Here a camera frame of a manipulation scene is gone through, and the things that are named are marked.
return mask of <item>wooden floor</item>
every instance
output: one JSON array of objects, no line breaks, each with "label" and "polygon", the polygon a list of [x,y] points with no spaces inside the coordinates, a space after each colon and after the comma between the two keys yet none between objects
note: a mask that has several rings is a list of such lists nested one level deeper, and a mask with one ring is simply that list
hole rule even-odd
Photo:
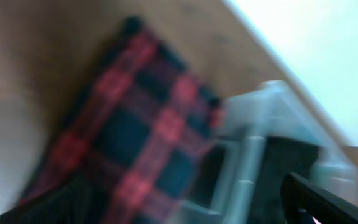
[{"label": "wooden floor", "polygon": [[87,81],[102,43],[133,14],[222,97],[287,80],[220,0],[0,0],[0,212]]}]

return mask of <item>checkered fabric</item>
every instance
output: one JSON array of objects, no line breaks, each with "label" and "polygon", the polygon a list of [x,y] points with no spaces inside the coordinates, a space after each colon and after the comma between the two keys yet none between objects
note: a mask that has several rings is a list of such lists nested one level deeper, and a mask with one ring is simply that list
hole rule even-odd
[{"label": "checkered fabric", "polygon": [[220,101],[135,17],[98,70],[21,203],[80,173],[102,189],[85,223],[160,223],[211,149]]}]

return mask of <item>white surface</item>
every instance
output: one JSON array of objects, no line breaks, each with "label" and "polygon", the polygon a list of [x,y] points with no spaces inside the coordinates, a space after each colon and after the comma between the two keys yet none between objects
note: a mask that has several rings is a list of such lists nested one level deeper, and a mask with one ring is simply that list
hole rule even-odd
[{"label": "white surface", "polygon": [[358,1],[226,1],[358,146]]}]

